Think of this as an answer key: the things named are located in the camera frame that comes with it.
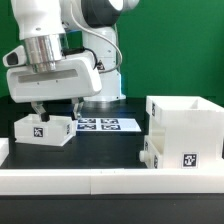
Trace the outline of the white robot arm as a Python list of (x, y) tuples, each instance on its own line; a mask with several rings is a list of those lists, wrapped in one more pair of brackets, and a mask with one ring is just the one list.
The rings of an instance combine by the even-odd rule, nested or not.
[(69, 31), (93, 36), (113, 26), (139, 0), (11, 0), (20, 46), (3, 57), (12, 99), (29, 102), (40, 120), (50, 120), (43, 103), (70, 99), (76, 120), (85, 97), (102, 89), (94, 51), (69, 49), (62, 40)]

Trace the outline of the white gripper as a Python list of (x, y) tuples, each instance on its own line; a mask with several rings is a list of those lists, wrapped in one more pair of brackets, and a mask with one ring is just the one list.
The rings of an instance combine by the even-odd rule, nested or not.
[(42, 102), (34, 101), (73, 98), (72, 119), (78, 120), (84, 105), (82, 97), (96, 95), (102, 89), (94, 57), (89, 51), (67, 56), (58, 61), (56, 70), (51, 72), (34, 73), (31, 66), (10, 68), (7, 83), (11, 98), (16, 103), (32, 102), (31, 106), (42, 122), (48, 122), (50, 116)]

